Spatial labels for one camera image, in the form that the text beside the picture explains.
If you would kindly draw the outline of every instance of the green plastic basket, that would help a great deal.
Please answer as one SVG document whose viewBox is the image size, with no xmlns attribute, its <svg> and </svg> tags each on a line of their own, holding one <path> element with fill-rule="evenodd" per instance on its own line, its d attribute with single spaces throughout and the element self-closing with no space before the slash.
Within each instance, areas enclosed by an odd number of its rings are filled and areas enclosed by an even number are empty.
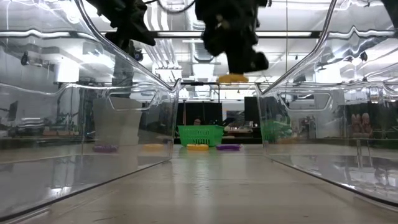
<svg viewBox="0 0 398 224">
<path fill-rule="evenodd" d="M 178 126 L 181 145 L 206 144 L 214 147 L 221 144 L 224 127 L 218 125 L 186 125 Z"/>
</svg>

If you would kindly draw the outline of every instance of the yellow sponge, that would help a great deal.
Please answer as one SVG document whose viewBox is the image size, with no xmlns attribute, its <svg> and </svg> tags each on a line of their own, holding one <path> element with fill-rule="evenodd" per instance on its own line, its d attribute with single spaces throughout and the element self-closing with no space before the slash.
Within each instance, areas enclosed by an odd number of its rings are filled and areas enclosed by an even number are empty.
<svg viewBox="0 0 398 224">
<path fill-rule="evenodd" d="M 162 144 L 145 144 L 143 147 L 144 151 L 161 151 L 164 149 Z"/>
<path fill-rule="evenodd" d="M 207 151 L 207 150 L 209 150 L 209 146 L 208 145 L 187 144 L 187 149 L 193 150 L 193 151 Z"/>
<path fill-rule="evenodd" d="M 242 74 L 233 73 L 228 75 L 222 75 L 218 78 L 218 83 L 247 83 L 248 81 L 249 79 Z"/>
</svg>

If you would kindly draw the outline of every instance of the person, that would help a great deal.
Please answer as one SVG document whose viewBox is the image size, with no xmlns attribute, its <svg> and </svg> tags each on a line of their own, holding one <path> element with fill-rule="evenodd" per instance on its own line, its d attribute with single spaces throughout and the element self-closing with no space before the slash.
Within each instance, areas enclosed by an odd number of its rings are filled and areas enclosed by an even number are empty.
<svg viewBox="0 0 398 224">
<path fill-rule="evenodd" d="M 373 130 L 371 127 L 371 119 L 369 117 L 368 113 L 362 114 L 362 129 L 363 133 L 368 136 L 368 138 L 371 138 L 373 136 Z"/>
<path fill-rule="evenodd" d="M 353 114 L 351 116 L 351 129 L 353 135 L 357 135 L 362 132 L 361 117 L 359 114 Z"/>
<path fill-rule="evenodd" d="M 195 119 L 193 125 L 201 125 L 201 120 L 199 118 Z"/>
</svg>

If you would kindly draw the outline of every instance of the purple object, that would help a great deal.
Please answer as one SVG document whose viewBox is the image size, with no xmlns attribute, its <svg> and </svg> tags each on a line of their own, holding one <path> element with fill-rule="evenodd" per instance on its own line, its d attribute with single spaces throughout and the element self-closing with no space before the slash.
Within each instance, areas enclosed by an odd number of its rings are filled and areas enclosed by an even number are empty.
<svg viewBox="0 0 398 224">
<path fill-rule="evenodd" d="M 110 153 L 116 152 L 118 150 L 118 146 L 106 145 L 106 146 L 94 146 L 93 151 L 102 152 L 102 153 Z"/>
<path fill-rule="evenodd" d="M 221 151 L 239 151 L 241 149 L 241 145 L 219 145 L 216 146 L 216 148 Z"/>
</svg>

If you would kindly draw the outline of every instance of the transparent container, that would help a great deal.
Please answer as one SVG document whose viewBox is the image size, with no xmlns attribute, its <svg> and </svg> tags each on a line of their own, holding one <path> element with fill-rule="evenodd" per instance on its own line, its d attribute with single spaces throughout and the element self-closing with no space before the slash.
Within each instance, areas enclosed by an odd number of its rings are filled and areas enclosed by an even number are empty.
<svg viewBox="0 0 398 224">
<path fill-rule="evenodd" d="M 170 87 L 81 0 L 0 0 L 0 220 L 171 157 Z"/>
<path fill-rule="evenodd" d="M 333 0 L 314 50 L 271 86 L 257 85 L 268 157 L 390 205 L 398 203 L 397 8 Z"/>
</svg>

